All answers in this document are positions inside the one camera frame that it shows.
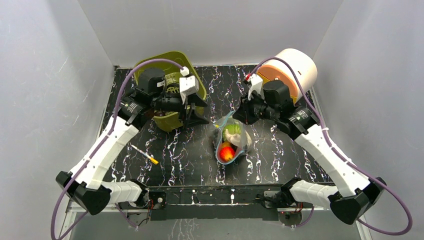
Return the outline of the olive green plastic basket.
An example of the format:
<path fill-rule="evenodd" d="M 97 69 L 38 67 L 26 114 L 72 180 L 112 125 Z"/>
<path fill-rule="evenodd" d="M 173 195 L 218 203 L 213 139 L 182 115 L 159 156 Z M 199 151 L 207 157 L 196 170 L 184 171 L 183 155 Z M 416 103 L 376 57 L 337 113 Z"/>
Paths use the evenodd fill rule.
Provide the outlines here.
<path fill-rule="evenodd" d="M 208 124 L 204 116 L 207 91 L 187 56 L 169 51 L 139 61 L 138 88 L 153 95 L 156 125 L 165 132 Z"/>

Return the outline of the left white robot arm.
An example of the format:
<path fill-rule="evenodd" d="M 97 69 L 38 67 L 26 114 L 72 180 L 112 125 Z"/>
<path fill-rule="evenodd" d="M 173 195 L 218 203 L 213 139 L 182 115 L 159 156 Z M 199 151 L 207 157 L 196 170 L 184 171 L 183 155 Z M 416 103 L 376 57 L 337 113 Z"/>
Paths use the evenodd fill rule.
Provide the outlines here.
<path fill-rule="evenodd" d="M 160 112 L 176 112 L 185 127 L 205 125 L 208 120 L 196 112 L 207 103 L 199 96 L 198 78 L 182 70 L 175 86 L 177 93 L 167 91 L 165 72 L 148 68 L 140 75 L 143 87 L 122 92 L 117 98 L 117 109 L 95 144 L 70 171 L 61 171 L 56 182 L 65 193 L 91 215 L 97 215 L 108 205 L 132 203 L 145 208 L 149 202 L 149 188 L 137 181 L 106 182 L 104 176 L 127 143 L 143 126 Z"/>

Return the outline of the red strawberry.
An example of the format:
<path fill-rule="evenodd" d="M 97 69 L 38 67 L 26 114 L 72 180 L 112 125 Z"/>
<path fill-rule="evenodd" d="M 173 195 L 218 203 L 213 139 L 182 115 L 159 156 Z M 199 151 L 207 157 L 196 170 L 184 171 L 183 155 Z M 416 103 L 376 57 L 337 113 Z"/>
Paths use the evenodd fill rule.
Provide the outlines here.
<path fill-rule="evenodd" d="M 228 163 L 234 159 L 236 155 L 235 153 L 236 152 L 232 146 L 225 146 L 218 152 L 218 156 L 222 162 Z"/>

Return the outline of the orange fruit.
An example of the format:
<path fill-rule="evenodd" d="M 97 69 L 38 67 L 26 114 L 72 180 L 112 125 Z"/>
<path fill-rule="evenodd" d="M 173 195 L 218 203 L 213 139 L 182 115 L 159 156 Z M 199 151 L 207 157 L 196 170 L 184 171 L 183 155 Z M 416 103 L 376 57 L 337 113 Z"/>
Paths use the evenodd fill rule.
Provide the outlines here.
<path fill-rule="evenodd" d="M 233 148 L 232 144 L 229 141 L 224 141 L 221 143 L 220 147 L 223 148 Z"/>

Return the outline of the white mushroom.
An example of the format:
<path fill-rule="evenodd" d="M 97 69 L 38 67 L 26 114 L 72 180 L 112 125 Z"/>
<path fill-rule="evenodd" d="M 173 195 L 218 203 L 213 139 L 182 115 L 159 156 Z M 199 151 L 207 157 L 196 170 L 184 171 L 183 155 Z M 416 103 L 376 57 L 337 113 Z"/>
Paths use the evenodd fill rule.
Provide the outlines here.
<path fill-rule="evenodd" d="M 248 132 L 246 131 L 244 135 L 238 135 L 235 134 L 233 136 L 231 136 L 228 140 L 228 142 L 230 142 L 231 144 L 239 147 L 239 148 L 250 148 L 252 146 L 252 138 L 250 137 L 250 135 L 248 134 Z"/>

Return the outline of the clear zip top bag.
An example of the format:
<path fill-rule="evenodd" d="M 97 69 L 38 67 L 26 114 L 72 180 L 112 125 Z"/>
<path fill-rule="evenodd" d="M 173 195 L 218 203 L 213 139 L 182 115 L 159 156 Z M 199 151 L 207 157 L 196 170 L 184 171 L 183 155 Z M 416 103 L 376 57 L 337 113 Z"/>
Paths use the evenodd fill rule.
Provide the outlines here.
<path fill-rule="evenodd" d="M 236 116 L 236 111 L 233 110 L 212 124 L 214 155 L 222 165 L 229 165 L 247 154 L 253 145 L 246 125 L 236 119 Z"/>

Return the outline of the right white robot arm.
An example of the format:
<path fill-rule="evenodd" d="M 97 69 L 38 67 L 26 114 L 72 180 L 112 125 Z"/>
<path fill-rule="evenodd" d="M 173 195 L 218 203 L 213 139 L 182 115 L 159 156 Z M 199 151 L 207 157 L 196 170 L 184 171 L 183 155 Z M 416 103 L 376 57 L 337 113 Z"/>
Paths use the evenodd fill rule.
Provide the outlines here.
<path fill-rule="evenodd" d="M 295 106 L 282 81 L 248 83 L 233 118 L 247 125 L 273 121 L 277 128 L 306 150 L 330 176 L 334 185 L 307 182 L 294 177 L 274 194 L 264 192 L 267 208 L 295 207 L 306 202 L 330 209 L 343 223 L 352 225 L 369 210 L 383 188 L 348 166 L 325 141 L 318 116 L 307 107 Z"/>

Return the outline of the green cabbage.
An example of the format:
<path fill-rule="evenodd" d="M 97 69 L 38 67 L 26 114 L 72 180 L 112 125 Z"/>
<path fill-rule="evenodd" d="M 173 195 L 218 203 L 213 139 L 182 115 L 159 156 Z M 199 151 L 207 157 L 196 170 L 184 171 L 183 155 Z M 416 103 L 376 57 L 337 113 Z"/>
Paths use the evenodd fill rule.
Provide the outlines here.
<path fill-rule="evenodd" d="M 241 127 L 239 124 L 228 124 L 223 128 L 222 137 L 224 141 L 229 141 L 230 137 L 233 135 L 240 135 L 241 132 Z"/>

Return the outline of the black grape bunch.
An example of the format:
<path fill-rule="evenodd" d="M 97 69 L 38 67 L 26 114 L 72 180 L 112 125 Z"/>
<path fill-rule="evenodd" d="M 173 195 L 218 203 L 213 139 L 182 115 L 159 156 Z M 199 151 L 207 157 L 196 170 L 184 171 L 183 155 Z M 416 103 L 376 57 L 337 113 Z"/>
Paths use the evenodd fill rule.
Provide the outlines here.
<path fill-rule="evenodd" d="M 220 143 L 222 140 L 222 132 L 219 128 L 213 130 L 211 139 L 214 145 L 218 145 Z"/>

